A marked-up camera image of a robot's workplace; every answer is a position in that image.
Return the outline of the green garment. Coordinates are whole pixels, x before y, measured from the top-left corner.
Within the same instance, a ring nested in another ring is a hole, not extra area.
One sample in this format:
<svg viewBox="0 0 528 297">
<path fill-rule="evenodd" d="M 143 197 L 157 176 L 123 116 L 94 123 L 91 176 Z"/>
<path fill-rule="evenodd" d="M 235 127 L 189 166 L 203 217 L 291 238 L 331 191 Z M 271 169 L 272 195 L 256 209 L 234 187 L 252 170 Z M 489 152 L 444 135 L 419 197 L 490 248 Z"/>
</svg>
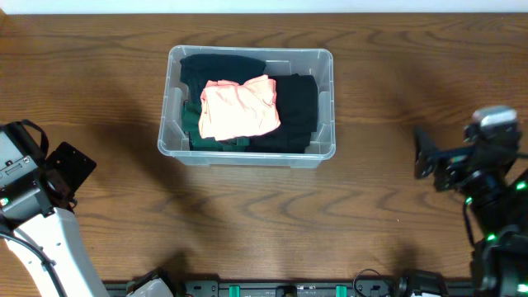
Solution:
<svg viewBox="0 0 528 297">
<path fill-rule="evenodd" d="M 248 138 L 240 137 L 217 141 L 215 138 L 202 138 L 199 131 L 201 104 L 186 101 L 181 111 L 181 129 L 189 136 L 191 150 L 214 152 L 244 152 L 250 144 Z"/>
</svg>

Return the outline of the black pants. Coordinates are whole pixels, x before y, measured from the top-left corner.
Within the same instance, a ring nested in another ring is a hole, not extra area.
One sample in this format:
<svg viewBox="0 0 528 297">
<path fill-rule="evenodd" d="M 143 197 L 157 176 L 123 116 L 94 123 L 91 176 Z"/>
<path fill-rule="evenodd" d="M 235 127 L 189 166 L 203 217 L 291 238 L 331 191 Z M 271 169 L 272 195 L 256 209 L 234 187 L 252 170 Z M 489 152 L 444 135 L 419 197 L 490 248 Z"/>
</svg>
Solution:
<svg viewBox="0 0 528 297">
<path fill-rule="evenodd" d="M 311 75 L 272 77 L 276 81 L 276 109 L 280 126 L 254 136 L 248 153 L 303 153 L 318 126 L 318 86 Z"/>
</svg>

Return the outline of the dark teal garment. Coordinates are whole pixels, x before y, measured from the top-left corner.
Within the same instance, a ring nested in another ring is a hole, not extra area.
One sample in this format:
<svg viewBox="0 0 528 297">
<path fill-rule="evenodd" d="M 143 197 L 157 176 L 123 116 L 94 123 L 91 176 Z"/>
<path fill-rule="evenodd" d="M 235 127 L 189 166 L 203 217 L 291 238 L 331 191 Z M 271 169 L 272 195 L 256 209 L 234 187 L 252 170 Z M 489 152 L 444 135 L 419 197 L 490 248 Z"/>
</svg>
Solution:
<svg viewBox="0 0 528 297">
<path fill-rule="evenodd" d="M 244 84 L 262 76 L 266 67 L 259 59 L 229 54 L 194 54 L 181 59 L 180 64 L 180 81 L 188 86 L 194 103 L 200 103 L 200 95 L 208 81 Z"/>
</svg>

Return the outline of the pink shirt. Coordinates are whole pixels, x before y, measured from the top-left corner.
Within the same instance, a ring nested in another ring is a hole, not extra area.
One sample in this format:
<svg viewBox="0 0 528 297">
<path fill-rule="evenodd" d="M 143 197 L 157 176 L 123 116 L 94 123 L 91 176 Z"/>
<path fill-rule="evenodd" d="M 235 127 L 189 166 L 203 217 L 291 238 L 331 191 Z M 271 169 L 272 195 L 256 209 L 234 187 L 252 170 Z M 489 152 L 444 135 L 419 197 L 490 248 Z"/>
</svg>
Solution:
<svg viewBox="0 0 528 297">
<path fill-rule="evenodd" d="M 208 81 L 200 95 L 200 136 L 224 141 L 272 132 L 281 125 L 276 98 L 276 81 L 267 75 L 243 84 Z"/>
</svg>

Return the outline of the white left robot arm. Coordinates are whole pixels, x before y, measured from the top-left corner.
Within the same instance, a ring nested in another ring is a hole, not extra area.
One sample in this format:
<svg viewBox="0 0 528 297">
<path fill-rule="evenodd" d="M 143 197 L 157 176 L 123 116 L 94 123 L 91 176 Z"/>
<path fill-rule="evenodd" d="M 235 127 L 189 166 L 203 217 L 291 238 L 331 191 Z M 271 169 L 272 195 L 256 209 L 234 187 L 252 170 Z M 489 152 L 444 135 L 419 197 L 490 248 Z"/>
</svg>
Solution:
<svg viewBox="0 0 528 297">
<path fill-rule="evenodd" d="M 1 237 L 43 296 L 106 296 L 73 212 L 96 163 L 66 142 L 42 163 L 30 156 L 1 171 Z"/>
</svg>

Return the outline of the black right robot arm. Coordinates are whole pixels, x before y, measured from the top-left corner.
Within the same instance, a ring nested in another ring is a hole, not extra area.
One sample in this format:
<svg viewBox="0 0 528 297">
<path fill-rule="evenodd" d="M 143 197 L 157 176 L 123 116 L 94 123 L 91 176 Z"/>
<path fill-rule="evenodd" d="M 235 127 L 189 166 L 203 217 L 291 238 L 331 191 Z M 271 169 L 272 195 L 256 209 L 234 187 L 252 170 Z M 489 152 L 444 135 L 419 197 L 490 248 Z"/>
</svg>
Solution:
<svg viewBox="0 0 528 297">
<path fill-rule="evenodd" d="M 521 132 L 515 125 L 479 128 L 469 125 L 469 145 L 441 151 L 422 128 L 413 131 L 414 176 L 434 177 L 437 191 L 464 197 L 463 216 L 473 247 L 470 270 L 474 292 L 481 296 L 527 294 L 527 174 L 506 175 L 516 160 Z"/>
</svg>

